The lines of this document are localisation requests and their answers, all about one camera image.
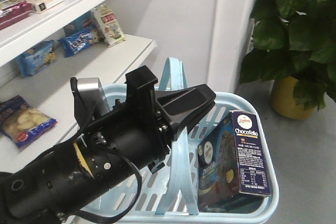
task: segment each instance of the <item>plastic basket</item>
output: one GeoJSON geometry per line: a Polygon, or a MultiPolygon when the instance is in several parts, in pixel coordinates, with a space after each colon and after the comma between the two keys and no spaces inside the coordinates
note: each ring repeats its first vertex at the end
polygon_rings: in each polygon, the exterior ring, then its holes
{"type": "MultiPolygon", "coordinates": [[[[175,58],[167,60],[158,89],[167,89],[168,83],[170,90],[186,87],[183,64],[175,58]]],[[[103,88],[111,109],[115,99],[125,101],[125,84],[111,84],[103,88]]],[[[178,140],[173,142],[171,154],[165,160],[166,166],[153,175],[147,168],[141,170],[141,196],[133,210],[119,223],[264,223],[274,213],[278,205],[279,188],[258,113],[249,102],[235,94],[216,92],[216,95],[215,106],[210,113],[189,135],[185,129],[178,140]],[[257,115],[272,196],[242,209],[247,214],[198,212],[197,145],[233,109],[257,115]]],[[[119,213],[135,196],[136,183],[133,175],[86,206],[85,210],[106,216],[119,213]]]]}

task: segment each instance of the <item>nutrition label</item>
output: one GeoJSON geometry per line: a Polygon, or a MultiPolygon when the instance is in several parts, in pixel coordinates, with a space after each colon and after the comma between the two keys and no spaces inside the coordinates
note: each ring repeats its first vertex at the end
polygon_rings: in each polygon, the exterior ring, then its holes
{"type": "Polygon", "coordinates": [[[240,169],[241,183],[247,188],[267,187],[266,174],[261,170],[240,169]]]}

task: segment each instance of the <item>gray floor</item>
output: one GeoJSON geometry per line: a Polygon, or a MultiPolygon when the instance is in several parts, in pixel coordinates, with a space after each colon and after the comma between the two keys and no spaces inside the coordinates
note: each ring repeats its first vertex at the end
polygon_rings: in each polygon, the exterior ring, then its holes
{"type": "Polygon", "coordinates": [[[267,224],[336,223],[336,104],[305,120],[287,119],[268,103],[271,82],[236,93],[258,111],[277,175],[280,200],[267,224]]]}

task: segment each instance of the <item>white wall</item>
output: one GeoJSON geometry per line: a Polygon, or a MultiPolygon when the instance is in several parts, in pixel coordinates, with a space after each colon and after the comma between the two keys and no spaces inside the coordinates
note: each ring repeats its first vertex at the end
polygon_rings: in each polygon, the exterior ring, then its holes
{"type": "Polygon", "coordinates": [[[207,84],[216,91],[234,92],[242,57],[250,39],[254,0],[217,0],[207,84]]]}
{"type": "Polygon", "coordinates": [[[188,85],[206,82],[216,0],[109,0],[122,29],[156,40],[145,64],[160,78],[167,57],[183,60],[188,85]]]}

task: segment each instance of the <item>basket handle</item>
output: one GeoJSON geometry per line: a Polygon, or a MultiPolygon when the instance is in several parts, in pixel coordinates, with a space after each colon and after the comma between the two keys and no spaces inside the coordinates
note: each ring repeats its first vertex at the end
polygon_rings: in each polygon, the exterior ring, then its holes
{"type": "Polygon", "coordinates": [[[171,90],[179,90],[187,88],[184,67],[182,61],[169,57],[164,64],[159,91],[165,91],[170,82],[171,90]]]}
{"type": "MultiPolygon", "coordinates": [[[[159,90],[164,91],[170,82],[171,90],[187,88],[182,61],[169,57],[166,60],[159,90]]],[[[198,207],[193,189],[188,151],[187,128],[184,128],[177,141],[172,142],[171,169],[166,193],[161,197],[156,214],[165,214],[181,191],[190,215],[198,215],[198,207]]]]}

